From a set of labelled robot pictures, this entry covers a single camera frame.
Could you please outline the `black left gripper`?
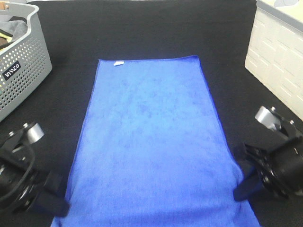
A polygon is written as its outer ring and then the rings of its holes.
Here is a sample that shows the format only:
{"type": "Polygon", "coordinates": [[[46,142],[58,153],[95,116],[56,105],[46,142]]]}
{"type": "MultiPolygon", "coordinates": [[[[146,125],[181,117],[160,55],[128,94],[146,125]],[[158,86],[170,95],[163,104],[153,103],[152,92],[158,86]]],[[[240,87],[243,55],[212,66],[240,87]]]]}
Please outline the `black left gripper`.
{"type": "Polygon", "coordinates": [[[70,204],[63,198],[63,177],[53,171],[35,168],[36,156],[27,151],[21,157],[0,152],[1,212],[33,211],[66,217],[70,204]]]}

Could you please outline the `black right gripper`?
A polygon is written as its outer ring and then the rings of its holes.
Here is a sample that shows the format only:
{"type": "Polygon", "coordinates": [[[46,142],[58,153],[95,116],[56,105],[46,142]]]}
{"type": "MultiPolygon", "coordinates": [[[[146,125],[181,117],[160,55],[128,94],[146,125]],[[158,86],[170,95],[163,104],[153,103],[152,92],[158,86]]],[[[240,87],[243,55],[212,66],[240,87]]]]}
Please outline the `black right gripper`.
{"type": "Polygon", "coordinates": [[[233,190],[235,201],[248,200],[262,189],[262,185],[284,198],[288,198],[289,195],[302,197],[302,139],[289,139],[271,150],[240,143],[233,149],[233,155],[240,166],[244,164],[254,166],[257,172],[257,175],[246,177],[233,190]]]}

